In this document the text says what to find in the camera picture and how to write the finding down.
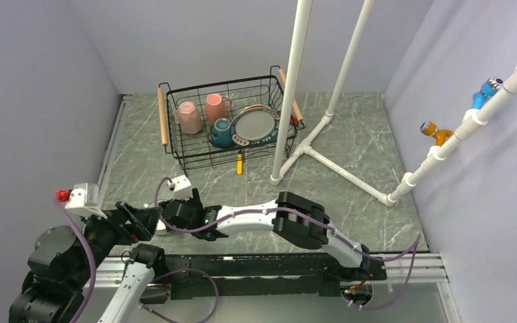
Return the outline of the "pink mug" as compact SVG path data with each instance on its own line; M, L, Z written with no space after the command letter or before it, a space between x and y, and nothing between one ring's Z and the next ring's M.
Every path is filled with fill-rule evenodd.
M183 133L195 135L203 129L201 114L194 102L183 102L172 113Z
M216 120L227 118L228 110L233 106L233 101L220 94L209 94L205 101L205 114L207 120L213 124Z

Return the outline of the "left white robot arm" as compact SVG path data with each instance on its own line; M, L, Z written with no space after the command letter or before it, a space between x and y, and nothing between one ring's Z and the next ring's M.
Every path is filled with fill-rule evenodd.
M126 322L146 287L168 272L164 250L150 245L160 207L136 209L118 202L106 217L91 216L79 229L72 219L44 232L28 259L22 292L9 309L9 322L76 322L96 284L97 270L116 245L136 245L120 286L101 322Z

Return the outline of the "green rimmed white plate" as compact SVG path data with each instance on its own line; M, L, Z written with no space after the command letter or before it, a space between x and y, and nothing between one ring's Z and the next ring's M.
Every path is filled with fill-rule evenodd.
M272 143L279 133L280 115L272 108L255 108L234 118L230 134L236 145L247 147Z

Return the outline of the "dark bowl cream inside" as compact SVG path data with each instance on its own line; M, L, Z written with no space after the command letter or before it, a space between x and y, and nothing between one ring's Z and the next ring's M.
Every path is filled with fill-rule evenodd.
M234 146L232 136L230 134L231 122L228 118L219 118L211 127L209 133L209 142L218 148L229 148Z

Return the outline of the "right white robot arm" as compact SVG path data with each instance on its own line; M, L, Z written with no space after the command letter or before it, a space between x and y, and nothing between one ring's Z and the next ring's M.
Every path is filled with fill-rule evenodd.
M378 278L380 268L368 249L339 231L325 208L291 192L272 201L249 207L203 206L200 198L170 199L158 203L168 231L190 234L209 242L247 232L269 231L305 250L322 251L336 265L326 264L324 274L339 281Z

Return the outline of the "orange plate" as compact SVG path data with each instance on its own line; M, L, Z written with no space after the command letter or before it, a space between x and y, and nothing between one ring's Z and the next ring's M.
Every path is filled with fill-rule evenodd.
M268 105L264 105L264 104L253 104L253 105L249 105L249 106L246 106L245 108L243 108L236 116L236 118L239 118L240 116L242 116L245 112L247 111L250 111L252 109L255 109L255 108L267 108L267 109L270 109L271 107L268 106Z

